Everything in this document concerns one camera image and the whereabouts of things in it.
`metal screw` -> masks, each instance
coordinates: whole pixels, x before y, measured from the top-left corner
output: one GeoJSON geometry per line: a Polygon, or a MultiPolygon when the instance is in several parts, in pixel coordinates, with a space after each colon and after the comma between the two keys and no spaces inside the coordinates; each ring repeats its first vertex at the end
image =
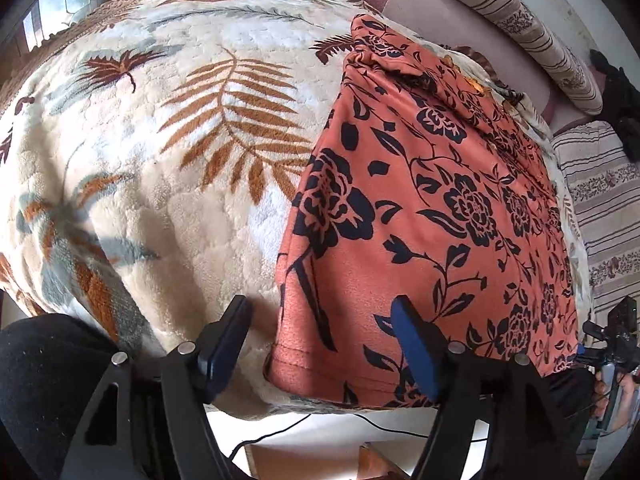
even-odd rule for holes
{"type": "Polygon", "coordinates": [[[516,354],[513,360],[516,361],[520,366],[528,366],[531,362],[531,359],[529,359],[529,356],[526,354],[516,354]]]}
{"type": "Polygon", "coordinates": [[[126,354],[126,352],[116,352],[111,356],[111,362],[116,366],[123,365],[127,362],[127,359],[129,359],[129,356],[126,354]]]}
{"type": "Polygon", "coordinates": [[[196,349],[196,343],[193,341],[185,341],[178,345],[178,354],[188,355],[196,349]]]}
{"type": "Polygon", "coordinates": [[[447,349],[452,354],[463,354],[466,350],[466,347],[460,341],[452,341],[447,346],[447,349]]]}

